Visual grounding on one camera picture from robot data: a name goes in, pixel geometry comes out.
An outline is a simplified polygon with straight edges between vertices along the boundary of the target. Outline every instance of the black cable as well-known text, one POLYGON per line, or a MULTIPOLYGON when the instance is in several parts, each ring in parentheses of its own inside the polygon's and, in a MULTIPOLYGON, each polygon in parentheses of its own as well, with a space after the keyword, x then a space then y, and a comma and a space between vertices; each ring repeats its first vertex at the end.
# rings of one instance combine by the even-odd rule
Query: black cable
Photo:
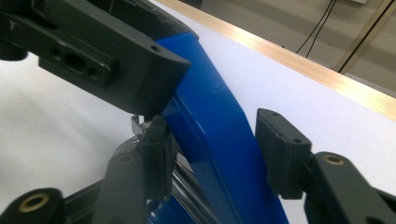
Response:
POLYGON ((330 8, 330 11, 329 11, 329 13, 327 14, 326 19, 325 19, 324 22, 321 24, 321 26, 320 26, 320 28, 319 28, 317 34, 315 35, 314 41, 312 42, 312 45, 311 45, 311 48, 309 48, 309 51, 308 51, 308 53, 306 53, 305 58, 308 58, 309 53, 311 52, 312 48, 314 47, 315 42, 317 41, 317 38, 318 38, 318 35, 319 35, 321 29, 323 28, 324 24, 326 23, 327 19, 329 19, 329 16, 330 16, 330 14, 332 13, 332 9, 334 8, 335 2, 336 2, 336 0, 333 0, 333 1, 332 1, 332 7, 330 8))
POLYGON ((305 40, 305 42, 300 46, 300 48, 296 51, 296 53, 298 53, 300 51, 300 49, 303 48, 303 46, 306 44, 306 42, 309 40, 309 38, 311 38, 312 34, 315 32, 315 30, 318 28, 318 26, 320 25, 321 21, 323 20, 323 18, 326 16, 327 11, 329 11, 330 7, 332 5, 332 1, 329 3, 329 5, 326 8, 326 11, 324 12, 323 16, 320 18, 320 20, 318 21, 317 25, 315 26, 315 28, 312 30, 311 34, 308 36, 308 38, 305 40))

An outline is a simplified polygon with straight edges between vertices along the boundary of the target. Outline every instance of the screw hole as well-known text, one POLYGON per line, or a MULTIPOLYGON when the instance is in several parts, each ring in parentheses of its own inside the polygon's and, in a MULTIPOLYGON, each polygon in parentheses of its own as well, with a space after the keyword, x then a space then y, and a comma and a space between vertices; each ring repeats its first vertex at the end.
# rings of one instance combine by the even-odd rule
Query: screw hole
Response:
POLYGON ((75 54, 67 54, 64 57, 64 62, 67 64, 67 66, 69 66, 69 68, 78 73, 82 73, 87 67, 85 61, 75 54))
POLYGON ((61 58, 62 58, 62 52, 61 52, 61 50, 60 49, 51 49, 50 51, 49 51, 49 53, 52 55, 52 57, 54 58, 54 59, 56 59, 56 60, 61 60, 61 58))
POLYGON ((124 155, 124 156, 119 157, 118 162, 121 165, 126 165, 126 164, 131 163, 133 160, 134 160, 134 157, 132 157, 131 155, 124 155))
POLYGON ((44 206, 50 200, 50 196, 46 193, 37 193, 23 200, 19 210, 22 213, 33 212, 44 206))
POLYGON ((160 52, 161 51, 157 46, 154 46, 154 45, 152 45, 151 48, 152 48, 152 50, 154 50, 156 52, 160 52))
POLYGON ((88 69, 87 73, 88 73, 88 76, 90 76, 90 78, 92 80, 95 80, 95 81, 99 80, 99 73, 96 69, 90 68, 90 69, 88 69))
POLYGON ((325 156, 324 160, 332 165, 343 165, 344 161, 336 156, 325 156))

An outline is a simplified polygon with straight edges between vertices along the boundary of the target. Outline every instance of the blue curved panel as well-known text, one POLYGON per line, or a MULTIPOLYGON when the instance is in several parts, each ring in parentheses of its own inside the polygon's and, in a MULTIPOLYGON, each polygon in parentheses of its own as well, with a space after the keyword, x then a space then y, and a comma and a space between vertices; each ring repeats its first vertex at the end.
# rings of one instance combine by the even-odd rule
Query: blue curved panel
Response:
POLYGON ((246 116, 196 37, 157 42, 191 61, 163 114, 221 223, 288 223, 246 116))

